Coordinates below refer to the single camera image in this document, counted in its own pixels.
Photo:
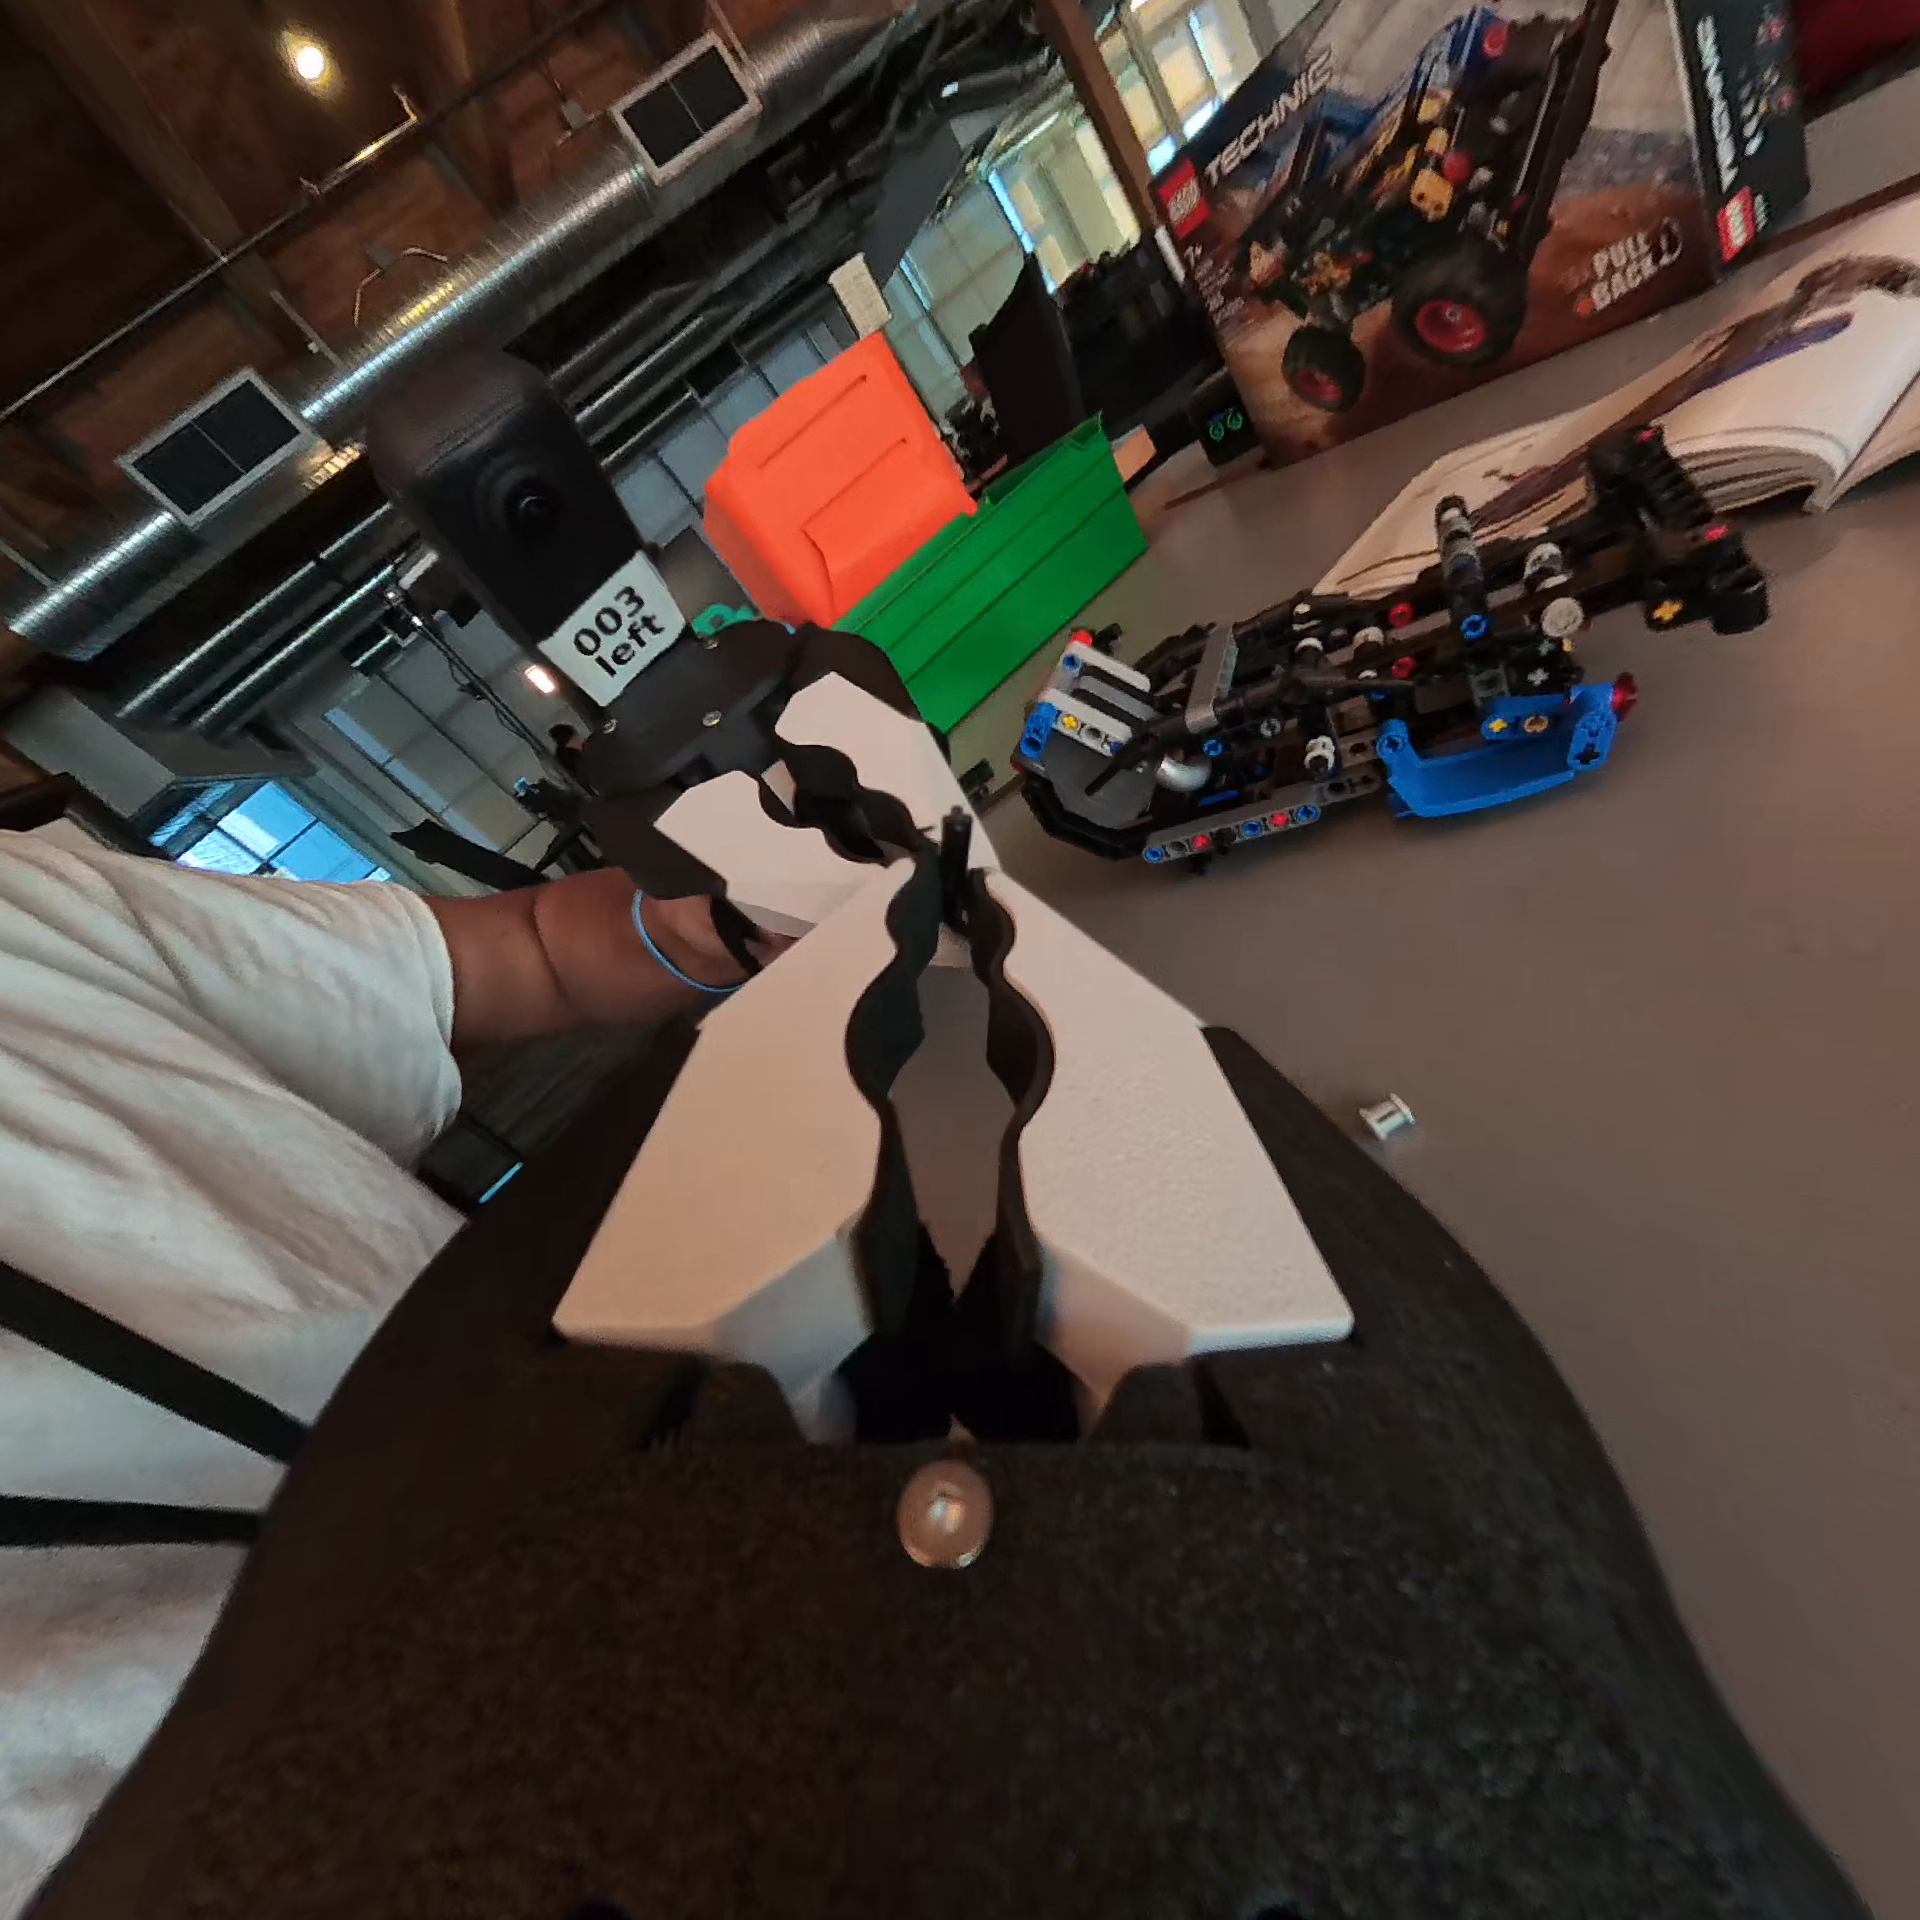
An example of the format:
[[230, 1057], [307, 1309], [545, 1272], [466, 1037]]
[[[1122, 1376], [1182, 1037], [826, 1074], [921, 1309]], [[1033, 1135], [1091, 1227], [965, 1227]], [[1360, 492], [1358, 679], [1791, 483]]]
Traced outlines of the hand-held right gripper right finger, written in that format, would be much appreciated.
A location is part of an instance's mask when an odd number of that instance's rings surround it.
[[1089, 1424], [1161, 1364], [1346, 1340], [1352, 1307], [1205, 1024], [999, 871], [966, 879], [987, 1066], [1009, 1099], [960, 1295], [999, 1424]]

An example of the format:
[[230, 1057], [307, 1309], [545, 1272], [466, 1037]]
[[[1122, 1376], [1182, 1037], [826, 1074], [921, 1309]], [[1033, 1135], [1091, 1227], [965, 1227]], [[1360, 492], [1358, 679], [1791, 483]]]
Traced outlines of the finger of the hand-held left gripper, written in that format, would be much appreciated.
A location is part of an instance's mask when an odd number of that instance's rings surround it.
[[921, 831], [895, 797], [855, 777], [791, 775], [783, 817], [754, 775], [719, 775], [665, 803], [649, 823], [701, 887], [781, 936], [875, 943], [917, 876]]
[[777, 747], [777, 796], [795, 844], [789, 874], [865, 874], [938, 850], [951, 817], [969, 828], [966, 867], [999, 867], [931, 730], [848, 679], [826, 675], [791, 698]]

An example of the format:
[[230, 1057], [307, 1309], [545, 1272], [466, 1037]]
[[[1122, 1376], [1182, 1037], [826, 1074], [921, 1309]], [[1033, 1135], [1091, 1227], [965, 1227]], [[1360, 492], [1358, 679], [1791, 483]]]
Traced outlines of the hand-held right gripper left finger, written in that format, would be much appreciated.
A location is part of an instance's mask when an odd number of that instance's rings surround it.
[[865, 1098], [848, 1037], [899, 957], [889, 909], [919, 879], [910, 857], [869, 869], [701, 1023], [553, 1313], [566, 1341], [752, 1364], [806, 1441], [855, 1436], [841, 1364], [875, 1330], [856, 1221], [895, 1067]]

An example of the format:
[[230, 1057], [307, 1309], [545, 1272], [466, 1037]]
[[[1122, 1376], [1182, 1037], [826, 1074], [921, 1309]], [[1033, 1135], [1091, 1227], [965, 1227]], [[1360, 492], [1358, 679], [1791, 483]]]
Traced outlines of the black and blue lego chassis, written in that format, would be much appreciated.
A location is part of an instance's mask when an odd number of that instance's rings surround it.
[[1769, 620], [1738, 531], [1651, 423], [1585, 453], [1571, 513], [1541, 532], [1478, 538], [1461, 497], [1433, 532], [1434, 557], [1381, 593], [1297, 594], [1138, 664], [1110, 632], [1070, 637], [1015, 751], [1039, 828], [1171, 869], [1360, 801], [1421, 823], [1520, 805], [1598, 773], [1638, 698], [1629, 675], [1589, 679], [1594, 615], [1717, 636]]

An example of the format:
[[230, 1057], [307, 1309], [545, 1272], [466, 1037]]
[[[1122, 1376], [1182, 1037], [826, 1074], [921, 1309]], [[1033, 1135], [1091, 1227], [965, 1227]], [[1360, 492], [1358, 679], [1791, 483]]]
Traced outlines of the person's left forearm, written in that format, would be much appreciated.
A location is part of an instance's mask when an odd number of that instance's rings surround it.
[[585, 1027], [642, 1027], [706, 1005], [635, 939], [633, 880], [593, 871], [486, 898], [434, 898], [454, 1053]]

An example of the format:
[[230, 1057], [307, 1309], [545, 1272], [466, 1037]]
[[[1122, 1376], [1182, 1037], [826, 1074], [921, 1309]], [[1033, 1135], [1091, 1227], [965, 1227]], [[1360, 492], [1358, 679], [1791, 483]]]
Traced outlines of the large lego truck box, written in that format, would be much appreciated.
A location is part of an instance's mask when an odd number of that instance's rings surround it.
[[1153, 188], [1273, 466], [1719, 275], [1667, 4], [1314, 4]]

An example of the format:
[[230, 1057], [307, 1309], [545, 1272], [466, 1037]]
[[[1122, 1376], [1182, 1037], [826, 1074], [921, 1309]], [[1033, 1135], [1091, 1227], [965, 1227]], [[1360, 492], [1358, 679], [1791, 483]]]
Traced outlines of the open lego instruction booklet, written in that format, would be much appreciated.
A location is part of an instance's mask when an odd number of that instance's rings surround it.
[[1618, 427], [1657, 425], [1717, 513], [1791, 493], [1823, 513], [1915, 458], [1912, 216], [1907, 201], [1846, 232], [1641, 380], [1418, 472], [1318, 589], [1375, 593], [1431, 562], [1443, 497], [1464, 500], [1478, 538], [1541, 532], [1576, 504], [1585, 458]]

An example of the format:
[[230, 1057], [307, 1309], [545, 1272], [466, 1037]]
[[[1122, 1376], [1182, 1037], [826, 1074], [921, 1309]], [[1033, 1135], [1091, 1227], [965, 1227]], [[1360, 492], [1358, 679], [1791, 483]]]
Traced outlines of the narrow black lego box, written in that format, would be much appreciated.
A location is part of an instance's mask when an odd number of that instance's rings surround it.
[[1717, 276], [1753, 257], [1810, 192], [1790, 2], [1667, 2]]

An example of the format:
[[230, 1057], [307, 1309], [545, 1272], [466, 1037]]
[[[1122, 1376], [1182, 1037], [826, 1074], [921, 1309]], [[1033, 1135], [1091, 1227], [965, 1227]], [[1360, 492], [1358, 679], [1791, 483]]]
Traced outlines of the person's left hand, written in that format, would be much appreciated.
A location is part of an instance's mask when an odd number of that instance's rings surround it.
[[797, 943], [795, 936], [761, 928], [730, 903], [706, 897], [651, 901], [647, 925], [674, 969], [714, 993], [729, 993], [765, 971]]

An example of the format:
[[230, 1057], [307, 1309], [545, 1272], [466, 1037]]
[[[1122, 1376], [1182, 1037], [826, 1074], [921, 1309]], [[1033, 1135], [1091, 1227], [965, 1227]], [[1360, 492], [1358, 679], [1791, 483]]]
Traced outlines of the blue wristband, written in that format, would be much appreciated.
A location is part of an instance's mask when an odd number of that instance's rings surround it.
[[721, 939], [706, 898], [663, 903], [633, 889], [630, 925], [654, 967], [698, 1002], [726, 999], [758, 971], [750, 949]]

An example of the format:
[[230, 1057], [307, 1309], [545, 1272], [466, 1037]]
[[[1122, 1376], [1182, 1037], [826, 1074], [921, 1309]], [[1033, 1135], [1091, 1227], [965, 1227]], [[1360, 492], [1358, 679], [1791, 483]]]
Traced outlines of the green plastic bin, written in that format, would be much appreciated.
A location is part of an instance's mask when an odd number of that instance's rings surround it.
[[951, 732], [1145, 548], [1113, 444], [1089, 418], [992, 483], [835, 629], [887, 653], [921, 716]]

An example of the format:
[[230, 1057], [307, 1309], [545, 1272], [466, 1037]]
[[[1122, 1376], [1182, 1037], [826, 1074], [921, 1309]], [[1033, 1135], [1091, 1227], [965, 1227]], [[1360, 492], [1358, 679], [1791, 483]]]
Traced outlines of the orange plastic bin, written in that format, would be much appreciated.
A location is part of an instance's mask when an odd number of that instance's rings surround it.
[[750, 603], [825, 629], [974, 513], [960, 465], [882, 335], [742, 423], [704, 485], [704, 536]]

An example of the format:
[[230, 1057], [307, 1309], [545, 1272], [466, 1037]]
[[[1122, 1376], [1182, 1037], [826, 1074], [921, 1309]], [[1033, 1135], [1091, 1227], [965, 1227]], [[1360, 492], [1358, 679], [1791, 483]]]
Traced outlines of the small black device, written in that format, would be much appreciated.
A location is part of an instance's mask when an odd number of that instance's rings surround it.
[[448, 1207], [472, 1215], [523, 1165], [523, 1153], [469, 1111], [421, 1155], [415, 1180]]

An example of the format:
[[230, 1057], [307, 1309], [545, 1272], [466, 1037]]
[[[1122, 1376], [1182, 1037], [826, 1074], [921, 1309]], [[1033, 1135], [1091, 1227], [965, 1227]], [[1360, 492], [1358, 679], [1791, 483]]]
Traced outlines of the white air vent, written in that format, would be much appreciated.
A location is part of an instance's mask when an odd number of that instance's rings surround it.
[[651, 185], [667, 185], [761, 117], [739, 55], [713, 33], [671, 55], [608, 109]]
[[114, 465], [159, 511], [195, 531], [258, 477], [321, 444], [274, 385], [240, 369]]

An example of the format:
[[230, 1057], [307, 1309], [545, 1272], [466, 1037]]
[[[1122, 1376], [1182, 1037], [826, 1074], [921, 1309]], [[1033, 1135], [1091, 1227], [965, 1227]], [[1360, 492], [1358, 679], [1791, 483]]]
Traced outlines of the person's white shirt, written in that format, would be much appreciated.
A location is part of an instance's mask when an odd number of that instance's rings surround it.
[[[3, 1265], [311, 1423], [459, 1217], [448, 949], [389, 883], [3, 834]], [[168, 1712], [226, 1543], [3, 1551], [3, 1915]]]

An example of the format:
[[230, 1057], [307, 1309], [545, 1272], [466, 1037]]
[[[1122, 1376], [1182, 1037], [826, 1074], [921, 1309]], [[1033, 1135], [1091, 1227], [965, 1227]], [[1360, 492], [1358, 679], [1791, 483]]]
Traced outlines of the red box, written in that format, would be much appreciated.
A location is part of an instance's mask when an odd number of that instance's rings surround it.
[[1917, 41], [1915, 2], [1790, 2], [1790, 13], [1799, 89], [1810, 109], [1906, 58]]

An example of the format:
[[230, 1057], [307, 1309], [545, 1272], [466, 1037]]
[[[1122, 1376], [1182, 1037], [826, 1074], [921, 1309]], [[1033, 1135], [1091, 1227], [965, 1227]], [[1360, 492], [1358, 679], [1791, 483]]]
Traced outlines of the silver ventilation duct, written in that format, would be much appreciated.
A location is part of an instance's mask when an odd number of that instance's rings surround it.
[[189, 531], [142, 493], [58, 547], [43, 576], [3, 586], [3, 632], [46, 657], [88, 660], [127, 636], [247, 539], [320, 492], [349, 460], [367, 409], [434, 352], [507, 345], [574, 299], [624, 257], [675, 221], [752, 161], [815, 124], [830, 167], [887, 153], [919, 121], [978, 99], [1006, 99], [1048, 55], [1015, 60], [1015, 4], [817, 4], [739, 41], [761, 114], [671, 184], [654, 185], [611, 130], [583, 169], [493, 221], [409, 305], [353, 332], [339, 357], [275, 387], [321, 437], [321, 448], [264, 474]]

